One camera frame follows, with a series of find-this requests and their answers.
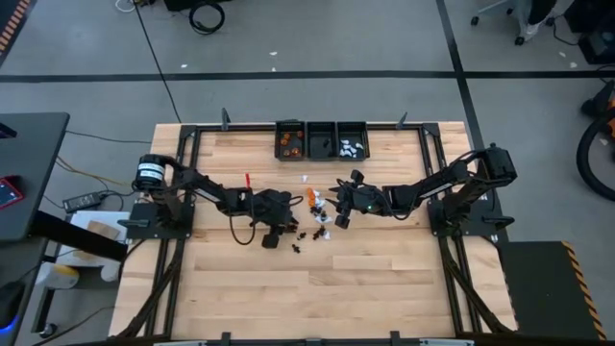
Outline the black computer mouse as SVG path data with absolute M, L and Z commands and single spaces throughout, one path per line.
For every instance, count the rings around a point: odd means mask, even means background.
M 0 286 L 0 334 L 10 331 L 17 320 L 25 284 L 14 281 Z

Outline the red framed tablet device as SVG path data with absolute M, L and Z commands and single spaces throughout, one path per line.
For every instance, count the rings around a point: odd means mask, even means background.
M 20 181 L 21 177 L 18 175 L 0 178 L 0 210 L 24 199 Z

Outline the person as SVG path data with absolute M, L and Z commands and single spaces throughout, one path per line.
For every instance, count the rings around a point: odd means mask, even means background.
M 552 14 L 558 0 L 518 0 L 516 11 L 520 26 L 519 38 L 529 41 Z

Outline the office chair with white base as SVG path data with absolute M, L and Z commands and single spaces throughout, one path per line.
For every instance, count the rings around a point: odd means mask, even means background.
M 514 40 L 514 44 L 522 46 L 533 38 L 529 32 L 528 18 L 531 11 L 531 0 L 497 0 L 496 2 L 480 8 L 472 16 L 470 25 L 477 26 L 483 16 L 503 12 L 507 16 L 516 18 L 519 33 Z

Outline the black diagonal bar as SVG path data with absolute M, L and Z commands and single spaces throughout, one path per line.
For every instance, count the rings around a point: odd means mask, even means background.
M 126 244 L 75 226 L 41 210 L 35 214 L 29 234 L 109 260 L 123 261 L 128 252 Z

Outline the black equipment case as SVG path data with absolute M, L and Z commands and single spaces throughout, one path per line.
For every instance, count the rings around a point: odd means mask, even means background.
M 605 16 L 578 42 L 589 64 L 615 64 L 615 12 Z

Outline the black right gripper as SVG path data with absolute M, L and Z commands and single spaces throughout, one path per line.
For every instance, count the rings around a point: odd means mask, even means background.
M 357 210 L 363 214 L 370 213 L 378 216 L 391 216 L 392 211 L 389 201 L 385 194 L 375 187 L 363 186 L 364 175 L 353 170 L 349 181 L 341 179 L 336 180 L 336 186 L 330 187 L 329 191 L 338 194 L 339 198 L 351 196 L 351 209 Z M 341 228 L 347 229 L 350 224 L 351 209 L 346 202 L 334 201 L 328 199 L 328 202 L 335 207 L 337 216 L 334 224 Z

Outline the hazard-striped floor mat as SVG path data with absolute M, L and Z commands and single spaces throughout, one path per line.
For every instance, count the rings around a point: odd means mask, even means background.
M 0 58 L 6 56 L 36 0 L 0 0 Z

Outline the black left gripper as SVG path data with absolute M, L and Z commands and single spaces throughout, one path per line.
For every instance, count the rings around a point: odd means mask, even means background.
M 294 196 L 288 191 L 265 189 L 252 197 L 252 225 L 264 223 L 271 226 L 262 239 L 262 247 L 275 249 L 284 234 L 295 234 L 298 229 L 291 210 Z

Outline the black desk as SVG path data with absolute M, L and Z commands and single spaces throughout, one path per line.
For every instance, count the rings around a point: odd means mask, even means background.
M 0 139 L 0 179 L 15 177 L 23 198 L 0 209 L 0 242 L 29 235 L 50 237 L 63 221 L 39 209 L 69 122 L 66 112 L 0 113 L 0 124 L 14 130 Z

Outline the black power adapter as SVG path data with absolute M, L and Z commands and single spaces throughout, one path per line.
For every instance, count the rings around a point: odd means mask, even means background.
M 104 192 L 90 192 L 64 199 L 61 205 L 67 213 L 74 213 L 80 210 L 95 210 L 102 205 L 105 198 L 106 194 Z

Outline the white jug yellow cap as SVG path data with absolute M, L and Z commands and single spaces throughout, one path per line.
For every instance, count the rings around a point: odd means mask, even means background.
M 69 266 L 44 262 L 38 270 L 36 285 L 50 289 L 70 289 L 80 279 L 79 272 Z

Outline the black metal table frame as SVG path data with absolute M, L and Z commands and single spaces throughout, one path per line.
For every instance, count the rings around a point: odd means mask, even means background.
M 366 161 L 279 161 L 275 129 L 249 124 L 207 131 L 188 145 L 187 161 L 227 186 L 275 188 L 305 195 L 357 169 L 371 185 L 413 184 L 437 167 L 434 143 L 415 129 L 373 125 Z M 301 176 L 307 175 L 302 182 Z M 194 231 L 184 248 L 172 335 L 176 339 L 382 338 L 454 334 L 437 239 L 428 213 L 398 221 L 356 213 L 348 229 L 317 233 L 308 204 L 294 209 L 300 227 L 279 246 L 261 246 L 264 227 L 229 220 L 215 206 L 195 205 Z M 307 233 L 298 239 L 300 233 Z M 295 253 L 291 244 L 301 253 Z

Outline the white box with cardboard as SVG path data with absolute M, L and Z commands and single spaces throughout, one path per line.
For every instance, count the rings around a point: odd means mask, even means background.
M 99 211 L 99 210 L 79 210 L 71 216 L 72 225 L 86 229 L 90 222 L 97 222 L 117 230 L 115 240 L 126 241 L 127 229 L 121 226 L 118 221 L 128 219 L 128 211 Z

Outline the black hazard-striped platform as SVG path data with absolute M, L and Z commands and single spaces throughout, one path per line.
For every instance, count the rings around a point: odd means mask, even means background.
M 519 334 L 607 340 L 570 243 L 507 242 L 500 258 Z

